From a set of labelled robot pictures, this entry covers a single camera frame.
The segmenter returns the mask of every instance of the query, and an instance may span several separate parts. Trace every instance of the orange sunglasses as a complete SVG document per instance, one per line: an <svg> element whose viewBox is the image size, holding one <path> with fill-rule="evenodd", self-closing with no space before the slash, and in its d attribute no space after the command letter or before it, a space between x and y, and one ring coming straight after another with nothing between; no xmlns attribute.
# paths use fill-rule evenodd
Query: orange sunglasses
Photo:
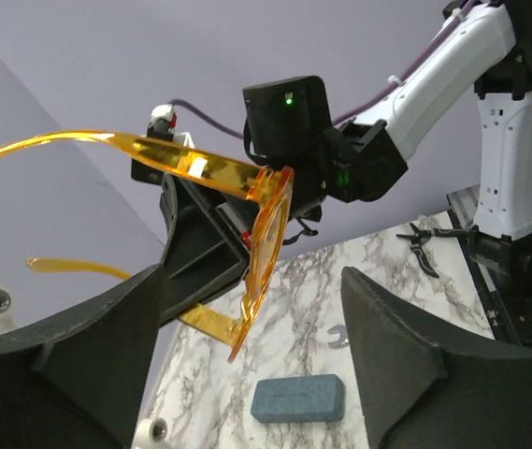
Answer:
<svg viewBox="0 0 532 449"><path fill-rule="evenodd" d="M255 321L278 260L291 207L293 170L285 167L275 171L174 142L101 130L60 131L27 138L0 146L0 157L58 140L104 143L141 164L259 205L252 228L250 265L245 278L246 292L240 301L240 319L200 304L179 317L183 323L231 346L228 361L233 361ZM115 268L89 262L28 259L27 264L35 271L90 270L128 278L127 273Z"/></svg>

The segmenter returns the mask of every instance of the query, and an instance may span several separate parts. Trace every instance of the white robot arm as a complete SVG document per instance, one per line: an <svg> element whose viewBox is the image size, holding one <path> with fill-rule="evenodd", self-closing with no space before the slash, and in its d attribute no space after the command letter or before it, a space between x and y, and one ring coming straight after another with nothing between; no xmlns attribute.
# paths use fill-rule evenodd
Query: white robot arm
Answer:
<svg viewBox="0 0 532 449"><path fill-rule="evenodd" d="M388 135L408 161L446 110L515 44L504 5L476 6L408 80L397 80L398 89L355 123L385 120ZM532 233L532 92L521 101L511 93L487 94L479 109L482 176L474 224L496 239L517 240Z"/></svg>

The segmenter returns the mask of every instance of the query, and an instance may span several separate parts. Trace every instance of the pliers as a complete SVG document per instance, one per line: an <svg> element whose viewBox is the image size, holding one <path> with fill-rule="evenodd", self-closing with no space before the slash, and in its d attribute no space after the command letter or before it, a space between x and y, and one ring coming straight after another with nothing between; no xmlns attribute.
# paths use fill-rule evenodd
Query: pliers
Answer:
<svg viewBox="0 0 532 449"><path fill-rule="evenodd" d="M405 234L396 234L400 239L407 239L410 241L409 248L417 257L419 266L422 268L425 274L432 278L439 278L437 272L432 268L427 255L424 252L424 245L432 237L442 237L442 238L454 238L454 237L469 237L469 231L466 229L438 229L434 228L431 231L420 229L413 223L409 223L411 229L413 230L413 235L408 236Z"/></svg>

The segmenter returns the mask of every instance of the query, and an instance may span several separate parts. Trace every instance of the sunglasses frame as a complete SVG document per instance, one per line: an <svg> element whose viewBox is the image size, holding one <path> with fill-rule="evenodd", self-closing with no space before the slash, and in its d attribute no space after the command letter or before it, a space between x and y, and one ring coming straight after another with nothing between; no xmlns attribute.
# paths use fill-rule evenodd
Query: sunglasses frame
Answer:
<svg viewBox="0 0 532 449"><path fill-rule="evenodd" d="M241 299L240 321L200 304L180 316L181 320L189 326L232 346L233 351L229 361L234 360L262 305L278 259L290 212L293 170L290 167L284 167L280 171L275 171L268 167L246 164L175 142L104 130L69 130L35 136L0 146L0 157L59 140L104 143L128 154L141 164L231 196L254 201L259 205L259 212L252 227L250 265L245 279L247 291ZM280 224L278 224L274 247L270 260L266 261L265 271L260 276L256 270L264 263L260 260L264 241L277 218Z"/></svg>

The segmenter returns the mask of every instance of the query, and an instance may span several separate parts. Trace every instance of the marble surface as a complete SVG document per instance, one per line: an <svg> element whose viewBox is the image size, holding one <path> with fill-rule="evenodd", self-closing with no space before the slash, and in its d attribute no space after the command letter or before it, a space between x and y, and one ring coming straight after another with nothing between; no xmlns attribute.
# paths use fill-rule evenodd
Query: marble surface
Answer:
<svg viewBox="0 0 532 449"><path fill-rule="evenodd" d="M448 213L421 228L451 227ZM431 239L424 249L439 274L422 273L407 224L279 263L267 299L237 360L229 349L186 326L165 362L147 415L162 417L174 449L367 449L367 435L348 347L331 349L327 329L343 324L340 272L356 267L407 301L492 338L456 239ZM242 287L211 304L238 316ZM261 379L336 374L345 383L346 411L335 424L262 425L251 416Z"/></svg>

